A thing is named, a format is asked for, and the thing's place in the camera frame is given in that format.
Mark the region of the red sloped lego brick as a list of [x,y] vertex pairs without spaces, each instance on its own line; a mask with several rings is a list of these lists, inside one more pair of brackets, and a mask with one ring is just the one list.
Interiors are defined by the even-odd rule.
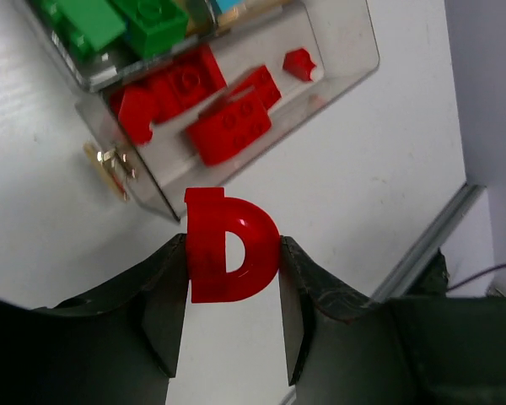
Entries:
[[151,141],[151,124],[158,111],[154,97],[146,89],[136,85],[124,88],[118,121],[133,144],[144,145]]

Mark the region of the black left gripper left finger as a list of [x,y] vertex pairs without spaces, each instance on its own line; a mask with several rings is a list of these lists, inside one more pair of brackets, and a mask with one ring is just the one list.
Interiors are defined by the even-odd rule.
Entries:
[[0,300],[0,404],[162,404],[175,377],[186,238],[53,308]]

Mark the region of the teal long lego brick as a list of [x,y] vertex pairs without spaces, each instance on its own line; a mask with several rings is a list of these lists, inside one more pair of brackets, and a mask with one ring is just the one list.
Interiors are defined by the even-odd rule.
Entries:
[[215,1],[220,13],[226,13],[232,7],[235,7],[239,4],[241,4],[242,2],[243,2],[243,0],[216,0]]

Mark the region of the green square lego brick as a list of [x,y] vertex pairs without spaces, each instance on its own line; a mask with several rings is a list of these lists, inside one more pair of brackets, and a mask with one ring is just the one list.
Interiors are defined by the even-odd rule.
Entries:
[[186,36],[189,15],[174,1],[114,0],[126,22],[124,41],[141,58],[169,51]]

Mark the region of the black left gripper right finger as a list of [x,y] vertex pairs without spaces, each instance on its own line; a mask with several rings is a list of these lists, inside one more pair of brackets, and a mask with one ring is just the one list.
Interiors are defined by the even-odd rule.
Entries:
[[377,303],[286,236],[279,288],[298,403],[506,404],[506,298]]

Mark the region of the green long lego brick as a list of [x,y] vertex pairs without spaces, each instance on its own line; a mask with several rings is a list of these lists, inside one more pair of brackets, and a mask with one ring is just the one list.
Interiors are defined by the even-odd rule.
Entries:
[[42,18],[67,50],[85,61],[101,53],[126,31],[122,17],[108,1],[35,1]]

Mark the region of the small red lego piece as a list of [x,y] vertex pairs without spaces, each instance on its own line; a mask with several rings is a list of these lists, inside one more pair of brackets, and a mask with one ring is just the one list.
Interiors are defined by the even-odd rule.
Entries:
[[317,65],[303,47],[288,51],[283,59],[283,71],[303,82],[312,82]]

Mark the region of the red arch lego piece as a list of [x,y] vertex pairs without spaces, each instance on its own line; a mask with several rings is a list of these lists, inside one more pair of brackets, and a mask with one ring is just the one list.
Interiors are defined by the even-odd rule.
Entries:
[[[186,261],[191,302],[225,303],[260,293],[277,274],[280,234],[271,217],[251,202],[227,197],[222,187],[186,190]],[[226,234],[244,248],[241,266],[229,272]]]

